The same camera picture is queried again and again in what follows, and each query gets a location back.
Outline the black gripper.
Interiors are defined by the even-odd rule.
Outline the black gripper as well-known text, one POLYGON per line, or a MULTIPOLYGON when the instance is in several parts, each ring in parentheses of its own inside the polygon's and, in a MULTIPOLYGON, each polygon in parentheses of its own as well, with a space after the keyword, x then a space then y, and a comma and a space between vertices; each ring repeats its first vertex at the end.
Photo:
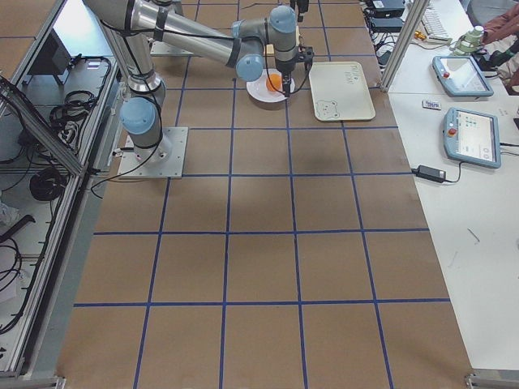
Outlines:
POLYGON ((298 63, 305 64, 308 71, 313 63, 314 50, 312 46, 294 45, 289 49, 283 49, 279 45, 274 45, 275 67, 281 72, 281 86, 285 96, 291 94, 291 73, 298 63))
POLYGON ((308 12, 309 3, 309 0, 290 0, 290 7, 296 13, 298 22, 303 21, 304 15, 308 12))

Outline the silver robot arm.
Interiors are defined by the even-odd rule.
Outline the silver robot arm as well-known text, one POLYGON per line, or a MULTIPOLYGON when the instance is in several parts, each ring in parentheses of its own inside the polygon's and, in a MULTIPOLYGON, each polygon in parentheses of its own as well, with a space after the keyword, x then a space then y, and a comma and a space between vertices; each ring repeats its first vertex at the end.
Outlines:
POLYGON ((162 1, 87 1, 85 5, 113 33, 110 47, 128 72, 131 98, 122 107, 122 120, 132 116, 143 124, 145 112, 153 117, 161 113, 165 84, 155 71, 150 41, 221 62, 246 82, 256 81, 267 70, 265 49, 271 45, 284 97, 295 92, 291 82, 297 64, 309 71, 313 63, 312 48, 298 43, 296 14, 290 6, 277 6, 262 19, 236 21, 226 35, 180 15, 162 1))

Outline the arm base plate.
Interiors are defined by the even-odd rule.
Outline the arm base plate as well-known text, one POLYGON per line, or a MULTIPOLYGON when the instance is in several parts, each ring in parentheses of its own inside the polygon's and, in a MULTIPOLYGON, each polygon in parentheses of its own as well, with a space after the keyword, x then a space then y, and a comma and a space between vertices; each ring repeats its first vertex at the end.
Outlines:
POLYGON ((126 137, 118 168, 122 179, 181 178, 187 148, 189 129, 186 126, 165 127, 157 150, 135 148, 131 137, 126 137))
POLYGON ((151 44, 151 55, 153 57, 186 57, 191 56, 192 52, 162 41, 154 41, 151 44))

